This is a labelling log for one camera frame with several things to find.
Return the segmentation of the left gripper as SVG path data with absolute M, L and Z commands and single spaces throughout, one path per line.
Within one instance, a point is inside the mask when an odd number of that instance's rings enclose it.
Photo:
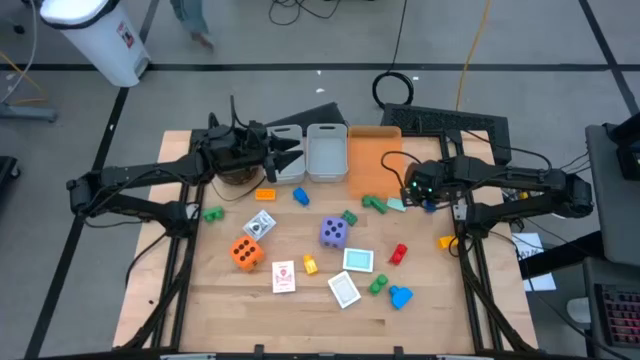
M 267 179 L 275 182 L 276 170 L 281 173 L 304 155 L 302 150 L 290 150 L 300 144 L 298 139 L 279 137 L 260 124 L 246 128 L 235 127 L 232 133 L 236 146 L 233 151 L 233 171 L 261 165 L 266 171 Z

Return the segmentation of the silver playing card deck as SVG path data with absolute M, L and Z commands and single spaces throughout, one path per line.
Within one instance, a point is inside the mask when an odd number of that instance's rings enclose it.
M 274 218 L 271 215 L 269 215 L 265 210 L 261 210 L 257 215 L 255 215 L 250 221 L 248 221 L 243 226 L 243 230 L 247 235 L 249 235 L 252 239 L 258 242 L 275 225 L 276 225 L 276 221 L 274 220 Z

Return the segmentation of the orange foam die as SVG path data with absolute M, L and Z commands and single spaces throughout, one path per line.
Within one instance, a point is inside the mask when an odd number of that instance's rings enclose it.
M 249 235 L 236 239 L 231 245 L 229 253 L 235 264 L 245 272 L 255 269 L 265 257 L 263 249 Z

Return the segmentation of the red playing card deck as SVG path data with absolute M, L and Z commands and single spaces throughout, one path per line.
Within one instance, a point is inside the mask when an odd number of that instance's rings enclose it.
M 296 290 L 295 264 L 293 261 L 272 263 L 272 290 L 274 294 L 290 293 Z

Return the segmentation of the grey plastic bin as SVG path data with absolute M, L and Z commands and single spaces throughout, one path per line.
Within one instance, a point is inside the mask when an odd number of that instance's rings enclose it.
M 271 135 L 276 135 L 280 138 L 298 140 L 299 144 L 292 148 L 293 151 L 304 151 L 304 137 L 302 127 L 299 125 L 282 125 L 282 126 L 270 126 L 268 131 Z M 306 173 L 305 154 L 302 154 L 294 162 L 289 164 L 282 172 L 276 173 L 276 181 L 274 184 L 289 185 L 301 183 L 304 180 Z
M 306 136 L 306 171 L 317 183 L 336 183 L 348 172 L 347 127 L 343 124 L 311 124 Z

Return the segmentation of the black wedge-shaped cover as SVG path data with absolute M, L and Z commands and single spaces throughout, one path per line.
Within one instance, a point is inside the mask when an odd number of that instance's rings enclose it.
M 340 112 L 336 102 L 327 103 L 312 109 L 266 123 L 267 127 L 298 125 L 302 128 L 303 135 L 306 135 L 307 128 L 312 124 L 342 124 L 347 122 Z

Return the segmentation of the orange plastic bin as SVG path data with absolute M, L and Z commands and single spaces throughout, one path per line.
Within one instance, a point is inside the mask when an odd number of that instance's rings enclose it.
M 352 126 L 348 129 L 348 189 L 359 199 L 399 197 L 396 176 L 381 165 L 388 151 L 402 151 L 401 130 L 396 126 Z

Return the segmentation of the teal framed card deck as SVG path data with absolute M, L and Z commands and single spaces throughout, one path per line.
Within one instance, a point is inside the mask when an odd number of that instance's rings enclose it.
M 374 252 L 372 250 L 345 248 L 343 269 L 347 271 L 372 273 Z

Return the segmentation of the large blue toy block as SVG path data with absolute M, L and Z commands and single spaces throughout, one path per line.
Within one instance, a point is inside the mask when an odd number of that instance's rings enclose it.
M 407 287 L 392 285 L 389 288 L 391 305 L 401 310 L 413 297 L 413 292 Z

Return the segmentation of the white paper sheet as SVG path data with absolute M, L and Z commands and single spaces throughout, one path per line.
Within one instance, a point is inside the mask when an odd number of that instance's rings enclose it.
M 512 241 L 516 245 L 519 259 L 526 259 L 544 252 L 538 233 L 513 233 Z
M 524 280 L 523 285 L 526 292 L 555 291 L 557 289 L 551 273 Z

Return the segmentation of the person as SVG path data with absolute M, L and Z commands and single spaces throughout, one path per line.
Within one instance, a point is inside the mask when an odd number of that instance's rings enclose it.
M 209 39 L 209 27 L 203 14 L 203 0 L 169 0 L 174 15 L 191 39 L 209 51 L 214 45 Z

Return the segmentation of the dark grey desk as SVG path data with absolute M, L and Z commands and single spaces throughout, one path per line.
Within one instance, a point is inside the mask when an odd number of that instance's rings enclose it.
M 583 263 L 585 288 L 590 303 L 591 313 L 591 334 L 593 339 L 602 346 L 615 352 L 610 354 L 599 347 L 594 349 L 594 354 L 598 359 L 628 359 L 640 360 L 640 349 L 610 346 L 604 339 L 600 316 L 597 309 L 594 294 L 595 284 L 622 285 L 629 287 L 640 287 L 640 268 L 628 265 L 619 265 L 605 262 L 593 258 L 588 258 Z

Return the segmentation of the black computer equipment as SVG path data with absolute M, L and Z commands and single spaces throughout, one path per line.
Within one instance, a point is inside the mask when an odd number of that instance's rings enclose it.
M 640 181 L 640 112 L 621 124 L 604 123 L 608 138 L 616 144 L 623 177 Z

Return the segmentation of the white trash can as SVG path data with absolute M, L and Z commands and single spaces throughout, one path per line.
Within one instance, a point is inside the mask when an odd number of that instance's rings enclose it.
M 130 88 L 150 63 L 121 0 L 44 0 L 40 17 L 116 87 Z

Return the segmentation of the backlit keyboard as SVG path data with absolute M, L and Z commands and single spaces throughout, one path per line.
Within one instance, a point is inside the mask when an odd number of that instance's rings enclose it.
M 640 287 L 595 284 L 594 294 L 607 344 L 640 349 Z

